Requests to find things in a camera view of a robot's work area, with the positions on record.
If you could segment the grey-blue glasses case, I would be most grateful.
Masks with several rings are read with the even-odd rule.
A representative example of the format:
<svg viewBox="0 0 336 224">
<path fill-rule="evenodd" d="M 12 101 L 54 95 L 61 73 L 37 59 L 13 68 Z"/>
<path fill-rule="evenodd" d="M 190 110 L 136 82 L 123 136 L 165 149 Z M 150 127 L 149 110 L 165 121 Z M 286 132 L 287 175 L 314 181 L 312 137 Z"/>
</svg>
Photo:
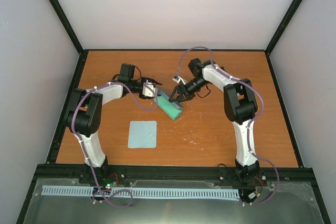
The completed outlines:
<svg viewBox="0 0 336 224">
<path fill-rule="evenodd" d="M 176 120 L 183 112 L 183 106 L 178 102 L 170 102 L 170 95 L 162 88 L 157 88 L 157 99 L 155 103 L 172 120 Z"/>
</svg>

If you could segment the light blue cleaning cloth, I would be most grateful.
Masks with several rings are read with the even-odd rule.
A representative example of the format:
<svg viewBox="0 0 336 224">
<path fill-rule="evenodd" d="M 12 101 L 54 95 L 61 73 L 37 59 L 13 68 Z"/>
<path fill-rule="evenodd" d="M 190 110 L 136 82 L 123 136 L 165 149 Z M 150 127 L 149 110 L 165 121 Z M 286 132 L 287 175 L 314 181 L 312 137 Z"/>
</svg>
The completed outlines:
<svg viewBox="0 0 336 224">
<path fill-rule="evenodd" d="M 157 122 L 131 121 L 128 148 L 156 148 Z"/>
</svg>

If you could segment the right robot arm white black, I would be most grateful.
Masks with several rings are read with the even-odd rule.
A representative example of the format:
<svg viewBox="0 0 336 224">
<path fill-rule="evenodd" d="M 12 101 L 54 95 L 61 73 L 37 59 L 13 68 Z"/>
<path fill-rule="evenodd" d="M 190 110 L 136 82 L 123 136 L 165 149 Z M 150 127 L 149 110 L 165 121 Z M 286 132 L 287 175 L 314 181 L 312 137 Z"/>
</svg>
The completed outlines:
<svg viewBox="0 0 336 224">
<path fill-rule="evenodd" d="M 186 81 L 177 73 L 173 81 L 177 83 L 170 102 L 186 102 L 195 97 L 202 87 L 213 84 L 223 92 L 224 112 L 232 122 L 237 154 L 235 159 L 236 179 L 240 184 L 246 184 L 259 172 L 259 161 L 254 147 L 254 121 L 258 110 L 257 101 L 249 79 L 239 80 L 229 75 L 223 67 L 215 62 L 192 59 L 188 68 L 193 79 Z"/>
</svg>

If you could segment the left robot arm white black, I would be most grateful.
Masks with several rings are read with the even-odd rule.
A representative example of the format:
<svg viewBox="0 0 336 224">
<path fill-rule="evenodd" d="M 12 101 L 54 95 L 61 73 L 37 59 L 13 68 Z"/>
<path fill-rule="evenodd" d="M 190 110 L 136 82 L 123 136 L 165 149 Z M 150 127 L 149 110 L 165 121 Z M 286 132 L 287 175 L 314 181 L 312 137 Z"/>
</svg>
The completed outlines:
<svg viewBox="0 0 336 224">
<path fill-rule="evenodd" d="M 85 157 L 85 164 L 92 166 L 91 178 L 97 183 L 108 180 L 109 170 L 103 166 L 107 161 L 98 137 L 101 123 L 102 106 L 130 94 L 134 99 L 158 99 L 158 88 L 161 83 L 141 76 L 134 78 L 137 66 L 123 63 L 120 72 L 101 86 L 91 89 L 75 88 L 70 94 L 66 108 L 64 123 L 76 137 Z"/>
</svg>

